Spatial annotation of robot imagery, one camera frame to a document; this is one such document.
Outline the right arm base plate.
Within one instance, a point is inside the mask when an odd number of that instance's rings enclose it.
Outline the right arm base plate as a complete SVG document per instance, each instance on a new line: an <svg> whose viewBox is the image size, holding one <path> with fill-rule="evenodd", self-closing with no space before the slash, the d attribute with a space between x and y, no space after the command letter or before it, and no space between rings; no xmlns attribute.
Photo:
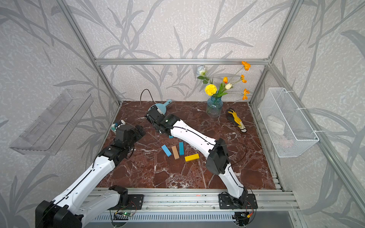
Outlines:
<svg viewBox="0 0 365 228"><path fill-rule="evenodd" d="M220 193L218 195L219 198L219 207L221 210L227 209L252 209L255 210L258 208L256 196L254 194L246 194L240 198L235 198L229 195L227 192Z"/></svg>

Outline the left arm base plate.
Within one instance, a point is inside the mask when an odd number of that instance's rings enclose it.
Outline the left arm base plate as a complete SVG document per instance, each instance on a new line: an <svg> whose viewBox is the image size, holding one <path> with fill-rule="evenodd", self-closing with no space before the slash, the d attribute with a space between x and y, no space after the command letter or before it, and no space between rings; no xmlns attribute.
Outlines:
<svg viewBox="0 0 365 228"><path fill-rule="evenodd" d="M128 194L128 196L122 195L119 199L118 204L110 209L138 211L142 209L143 201L143 194Z"/></svg>

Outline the tan wooden block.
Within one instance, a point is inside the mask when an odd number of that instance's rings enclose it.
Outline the tan wooden block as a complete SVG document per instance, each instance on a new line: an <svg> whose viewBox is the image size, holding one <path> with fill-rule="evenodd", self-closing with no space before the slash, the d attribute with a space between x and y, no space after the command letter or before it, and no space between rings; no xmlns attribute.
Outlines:
<svg viewBox="0 0 365 228"><path fill-rule="evenodd" d="M179 152L178 152L177 147L175 145L172 146L172 151L173 151L174 159L175 160L179 159L180 158Z"/></svg>

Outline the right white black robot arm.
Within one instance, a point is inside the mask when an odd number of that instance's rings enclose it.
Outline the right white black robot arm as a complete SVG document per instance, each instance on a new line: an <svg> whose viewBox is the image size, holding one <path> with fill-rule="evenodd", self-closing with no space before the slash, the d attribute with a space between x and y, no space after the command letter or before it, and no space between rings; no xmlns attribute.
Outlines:
<svg viewBox="0 0 365 228"><path fill-rule="evenodd" d="M145 118L161 134L183 140L206 158L206 168L220 177L227 188L231 204L236 208L247 206L248 190L235 175L223 139L213 139L187 125L173 114L164 115L156 105L149 108Z"/></svg>

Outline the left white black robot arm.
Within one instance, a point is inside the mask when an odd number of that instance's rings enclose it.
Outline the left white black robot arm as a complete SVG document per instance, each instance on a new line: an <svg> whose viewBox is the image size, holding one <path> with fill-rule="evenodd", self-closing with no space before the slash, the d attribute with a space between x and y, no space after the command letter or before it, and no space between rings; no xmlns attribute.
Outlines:
<svg viewBox="0 0 365 228"><path fill-rule="evenodd" d="M84 204L94 188L134 151L145 136L142 126L121 123L113 143L104 148L92 165L66 190L51 201L44 200L35 209L37 228L83 228L94 218L116 206L128 206L128 190L112 186L96 199Z"/></svg>

